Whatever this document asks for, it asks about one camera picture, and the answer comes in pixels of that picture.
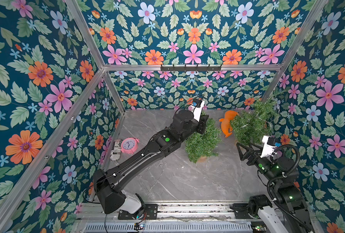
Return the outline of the green christmas tree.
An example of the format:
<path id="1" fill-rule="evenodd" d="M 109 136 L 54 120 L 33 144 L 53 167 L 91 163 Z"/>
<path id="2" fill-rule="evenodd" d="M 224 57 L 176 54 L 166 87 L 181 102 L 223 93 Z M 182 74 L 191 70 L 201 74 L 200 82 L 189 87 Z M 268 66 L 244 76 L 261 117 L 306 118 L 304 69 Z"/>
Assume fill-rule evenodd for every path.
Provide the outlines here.
<path id="1" fill-rule="evenodd" d="M 263 136 L 270 136 L 273 131 L 271 121 L 278 115 L 274 109 L 276 101 L 256 101 L 249 111 L 242 111 L 230 121 L 233 135 L 239 143 L 249 146 L 260 145 Z"/>
<path id="2" fill-rule="evenodd" d="M 218 156 L 216 148 L 222 142 L 221 130 L 216 126 L 216 121 L 209 118 L 206 123 L 205 133 L 194 133 L 186 140 L 185 151 L 191 162 L 197 163 L 203 157 Z"/>

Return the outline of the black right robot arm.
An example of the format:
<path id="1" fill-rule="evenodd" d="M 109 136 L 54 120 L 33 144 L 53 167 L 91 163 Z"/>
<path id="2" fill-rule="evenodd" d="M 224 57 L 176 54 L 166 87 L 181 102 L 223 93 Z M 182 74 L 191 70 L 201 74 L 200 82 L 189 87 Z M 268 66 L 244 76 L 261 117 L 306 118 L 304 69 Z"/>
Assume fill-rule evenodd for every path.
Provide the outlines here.
<path id="1" fill-rule="evenodd" d="M 292 233 L 314 232 L 308 205 L 295 185 L 295 180 L 299 177 L 297 167 L 300 162 L 297 147 L 290 144 L 277 147 L 275 143 L 265 143 L 263 147 L 253 143 L 249 146 L 237 143 L 236 147 L 240 160 L 246 161 L 248 166 L 255 166 L 258 173 L 267 179 L 267 193 L 251 196 L 246 206 L 232 205 L 231 209 L 247 212 L 252 218 L 260 218 L 272 233 L 286 233 L 287 228 L 276 215 L 275 210 L 278 209 L 289 223 Z M 296 157 L 268 159 L 262 156 L 266 148 L 270 148 L 271 155 L 277 155 L 283 149 L 290 149 Z"/>

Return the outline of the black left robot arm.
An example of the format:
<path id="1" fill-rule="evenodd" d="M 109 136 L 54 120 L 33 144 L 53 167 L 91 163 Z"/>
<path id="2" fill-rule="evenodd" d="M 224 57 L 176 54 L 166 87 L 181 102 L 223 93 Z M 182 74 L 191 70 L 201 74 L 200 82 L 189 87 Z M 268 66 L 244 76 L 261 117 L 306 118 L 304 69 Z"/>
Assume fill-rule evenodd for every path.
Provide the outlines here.
<path id="1" fill-rule="evenodd" d="M 169 127 L 153 135 L 132 157 L 109 170 L 97 170 L 93 175 L 93 188 L 103 212 L 111 214 L 121 210 L 139 219 L 145 212 L 145 202 L 139 194 L 126 192 L 125 186 L 145 168 L 179 149 L 191 135 L 203 134 L 208 119 L 199 109 L 181 110 L 173 116 Z"/>

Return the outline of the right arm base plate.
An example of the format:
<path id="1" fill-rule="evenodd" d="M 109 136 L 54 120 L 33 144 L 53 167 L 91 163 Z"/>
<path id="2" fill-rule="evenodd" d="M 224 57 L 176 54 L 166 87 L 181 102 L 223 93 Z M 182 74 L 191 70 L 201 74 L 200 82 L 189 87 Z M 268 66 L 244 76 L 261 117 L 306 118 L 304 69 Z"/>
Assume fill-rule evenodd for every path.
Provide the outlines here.
<path id="1" fill-rule="evenodd" d="M 230 206 L 237 219 L 259 219 L 256 214 L 249 212 L 248 203 L 234 203 Z"/>

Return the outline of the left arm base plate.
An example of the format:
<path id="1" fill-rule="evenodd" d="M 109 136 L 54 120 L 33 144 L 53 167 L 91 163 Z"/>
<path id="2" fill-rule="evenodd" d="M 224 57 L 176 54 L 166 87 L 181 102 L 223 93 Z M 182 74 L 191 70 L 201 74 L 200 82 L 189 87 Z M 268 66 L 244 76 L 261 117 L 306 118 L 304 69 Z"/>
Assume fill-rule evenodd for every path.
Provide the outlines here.
<path id="1" fill-rule="evenodd" d="M 143 204 L 141 208 L 133 214 L 125 210 L 120 210 L 118 214 L 118 220 L 156 220 L 157 213 L 157 204 Z"/>

